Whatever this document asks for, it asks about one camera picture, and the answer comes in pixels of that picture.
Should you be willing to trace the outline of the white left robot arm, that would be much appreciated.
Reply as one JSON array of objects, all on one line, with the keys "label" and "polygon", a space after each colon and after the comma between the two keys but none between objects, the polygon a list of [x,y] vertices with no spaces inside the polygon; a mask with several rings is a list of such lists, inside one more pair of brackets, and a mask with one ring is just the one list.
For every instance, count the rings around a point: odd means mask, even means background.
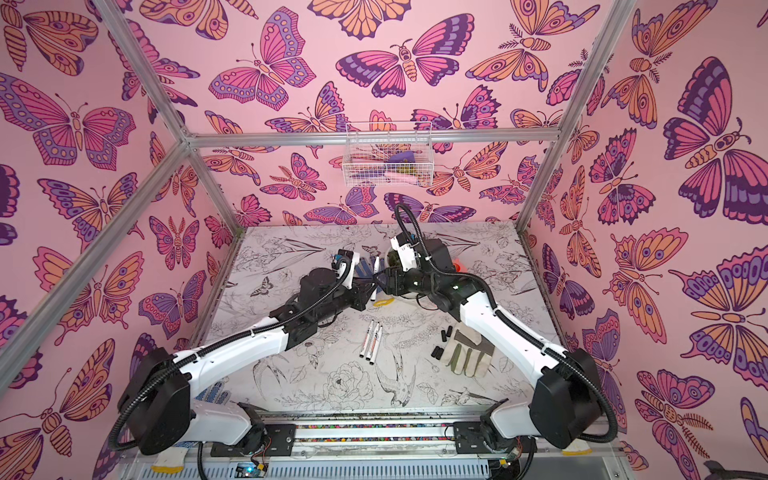
[{"label": "white left robot arm", "polygon": [[347,262],[315,268],[301,278],[296,295],[255,325],[176,354],[163,348],[152,351],[118,403],[109,448],[155,455],[180,442],[196,442],[258,452],[266,426],[255,406],[207,403],[198,395],[248,365],[308,340],[324,321],[344,310],[364,310],[377,287],[375,275],[358,277]]}]

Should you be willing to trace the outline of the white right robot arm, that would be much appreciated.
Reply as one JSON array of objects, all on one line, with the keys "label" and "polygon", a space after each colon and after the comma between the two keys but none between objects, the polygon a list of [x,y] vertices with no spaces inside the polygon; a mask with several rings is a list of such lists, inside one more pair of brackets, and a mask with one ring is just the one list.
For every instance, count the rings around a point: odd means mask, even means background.
[{"label": "white right robot arm", "polygon": [[492,450],[522,437],[542,438],[565,449],[576,440],[609,444],[619,433],[618,416],[602,389],[593,357],[548,341],[495,299],[481,277],[455,269],[448,249],[426,239],[411,208],[398,203],[401,232],[391,240],[398,265],[376,275],[392,296],[428,298],[457,321],[458,344],[478,351],[488,341],[511,360],[533,388],[527,403],[499,401],[481,417],[484,442]]}]

